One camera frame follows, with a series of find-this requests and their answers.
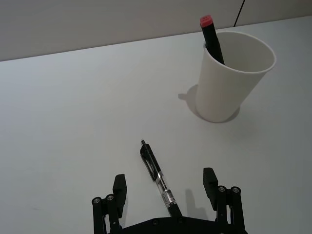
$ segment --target black marker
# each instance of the black marker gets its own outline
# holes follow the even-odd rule
[[[213,18],[210,15],[200,18],[200,27],[206,41],[209,54],[218,62],[224,64],[218,37],[216,36]]]
[[[161,169],[156,161],[156,158],[153,154],[153,151],[149,144],[146,144],[145,141],[141,140],[141,150],[140,154],[145,163],[147,170],[149,171],[152,180],[156,182],[162,199],[164,200],[166,207],[169,211],[171,217],[181,217],[182,213],[176,203],[174,196],[172,195],[171,190],[168,188],[164,175],[161,172]]]

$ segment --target black cable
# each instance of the black cable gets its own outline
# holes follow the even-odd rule
[[[235,20],[235,23],[234,23],[234,26],[233,26],[233,27],[235,27],[235,26],[236,26],[236,23],[237,23],[238,17],[239,17],[239,15],[240,15],[240,12],[242,11],[242,8],[243,8],[244,3],[245,3],[245,0],[243,0],[242,5],[240,6],[240,9],[239,9],[239,12],[238,12],[238,15],[237,15],[237,17],[236,17],[236,20]]]

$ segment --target paper cup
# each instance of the paper cup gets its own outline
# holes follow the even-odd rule
[[[204,46],[195,98],[197,112],[210,122],[224,122],[276,63],[273,50],[251,35],[217,33],[225,65]]]

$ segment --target white table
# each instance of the white table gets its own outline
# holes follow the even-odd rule
[[[201,33],[1,62],[1,233],[91,234],[91,199],[121,173],[123,226],[168,216],[141,138],[185,216],[214,220],[202,184],[203,167],[213,167],[220,184],[242,189],[249,233],[310,233],[311,25],[304,17],[229,29],[267,42],[277,64],[223,124],[179,99],[197,83]]]

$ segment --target retractable pen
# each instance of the retractable pen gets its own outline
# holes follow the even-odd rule
[[[142,160],[145,163],[147,170],[152,177],[152,180],[156,182],[170,216],[181,217],[182,213],[176,203],[174,196],[172,195],[171,190],[167,186],[164,175],[159,167],[159,164],[157,163],[157,160],[153,154],[150,145],[146,144],[143,139],[141,140],[141,145],[142,147],[140,150],[140,154]]]

